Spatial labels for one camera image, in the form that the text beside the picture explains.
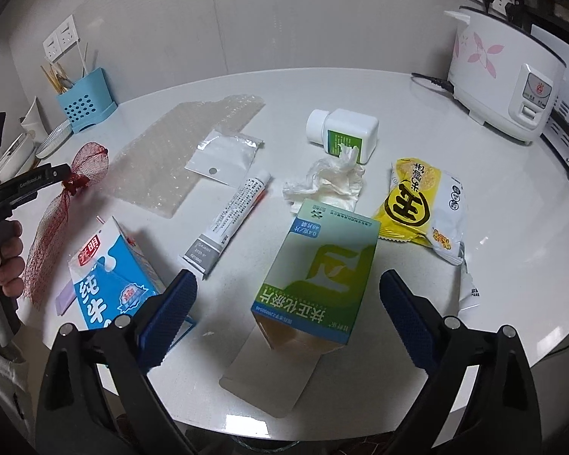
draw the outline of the yellow snack package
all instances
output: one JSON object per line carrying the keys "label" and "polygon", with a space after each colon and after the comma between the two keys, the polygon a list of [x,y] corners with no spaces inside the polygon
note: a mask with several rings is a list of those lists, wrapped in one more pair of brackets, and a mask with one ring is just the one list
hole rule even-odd
{"label": "yellow snack package", "polygon": [[373,217],[379,237],[431,246],[449,263],[464,260],[460,243],[466,222],[461,182],[420,159],[398,159],[392,165],[390,194]]}

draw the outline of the red mesh bag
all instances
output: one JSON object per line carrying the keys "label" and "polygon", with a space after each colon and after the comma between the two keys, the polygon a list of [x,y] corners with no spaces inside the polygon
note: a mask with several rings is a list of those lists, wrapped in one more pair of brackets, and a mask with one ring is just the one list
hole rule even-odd
{"label": "red mesh bag", "polygon": [[78,190],[100,182],[107,174],[107,149],[89,142],[74,157],[71,174],[63,182],[61,194],[53,199],[38,225],[34,243],[31,245],[25,271],[21,276],[25,284],[24,296],[34,306],[42,303],[47,283],[61,255],[67,235],[68,210],[71,197]]}

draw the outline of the rice cooker lid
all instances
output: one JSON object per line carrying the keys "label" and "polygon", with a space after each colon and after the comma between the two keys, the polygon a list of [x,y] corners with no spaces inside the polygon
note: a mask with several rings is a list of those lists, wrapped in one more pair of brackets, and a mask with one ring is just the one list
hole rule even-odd
{"label": "rice cooker lid", "polygon": [[477,14],[480,14],[484,17],[489,17],[490,19],[495,19],[498,22],[501,22],[502,24],[507,25],[508,27],[513,28],[515,31],[520,32],[522,35],[527,36],[529,39],[531,39],[532,41],[536,42],[537,44],[539,44],[541,47],[543,47],[546,51],[548,51],[549,53],[551,53],[554,57],[556,57],[565,68],[567,68],[567,64],[565,63],[565,60],[563,60],[563,58],[561,58],[560,56],[558,56],[554,51],[552,51],[548,46],[546,46],[544,43],[542,43],[539,39],[537,39],[535,36],[532,36],[531,34],[529,34],[528,32],[526,32],[525,30],[521,29],[520,27],[517,27],[514,24],[511,24],[510,22],[508,22],[507,20],[504,19],[500,19],[499,17],[496,17],[495,15],[489,15],[484,13],[482,10],[478,10],[476,8],[472,8],[471,6],[465,6],[462,5],[459,7],[460,10],[470,10],[471,12],[475,12]]}

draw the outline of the white rice cooker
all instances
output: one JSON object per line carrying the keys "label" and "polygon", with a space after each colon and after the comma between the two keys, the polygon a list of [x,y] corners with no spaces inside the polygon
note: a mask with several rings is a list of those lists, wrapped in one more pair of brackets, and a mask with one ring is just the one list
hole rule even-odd
{"label": "white rice cooker", "polygon": [[467,6],[457,19],[449,81],[479,124],[529,143],[544,129],[566,64],[522,29]]}

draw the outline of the white table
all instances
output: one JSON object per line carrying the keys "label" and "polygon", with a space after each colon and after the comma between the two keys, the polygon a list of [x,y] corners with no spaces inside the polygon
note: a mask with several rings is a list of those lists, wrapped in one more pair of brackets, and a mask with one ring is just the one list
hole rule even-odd
{"label": "white table", "polygon": [[[531,365],[569,333],[569,183],[563,166],[542,140],[526,147],[478,126],[459,104],[413,83],[408,75],[293,69],[189,83],[121,104],[102,124],[73,136],[49,161],[71,162],[88,141],[105,145],[113,159],[180,102],[243,93],[257,94],[266,103],[244,131],[265,140],[255,163],[267,168],[274,180],[211,276],[200,283],[192,309],[198,325],[149,373],[174,419],[258,438],[352,438],[395,429],[426,379],[411,363],[381,305],[379,277],[394,268],[413,292],[428,297],[441,313],[455,313],[459,268],[424,247],[379,241],[349,345],[320,360],[290,415],[274,419],[218,385],[255,325],[251,303],[291,224],[281,194],[283,182],[301,179],[315,160],[326,156],[306,141],[305,123],[314,108],[347,108],[380,120],[379,143],[366,165],[356,209],[360,214],[372,216],[386,197],[390,165],[397,158],[418,157],[462,180],[469,205],[468,265],[483,297],[476,327],[496,331],[503,324],[513,325]],[[24,226],[25,251],[59,190],[47,188],[38,200],[15,211]],[[21,301],[19,316],[42,331],[48,346],[62,323],[84,328],[76,303],[58,317],[53,300],[70,279],[68,259],[99,226],[96,215],[106,219],[118,213],[118,221],[168,282],[182,267],[178,255],[233,192],[203,179],[171,220],[93,190],[77,196],[71,205],[69,241],[45,306],[36,311]],[[454,410],[466,405],[474,375],[467,374]]]}

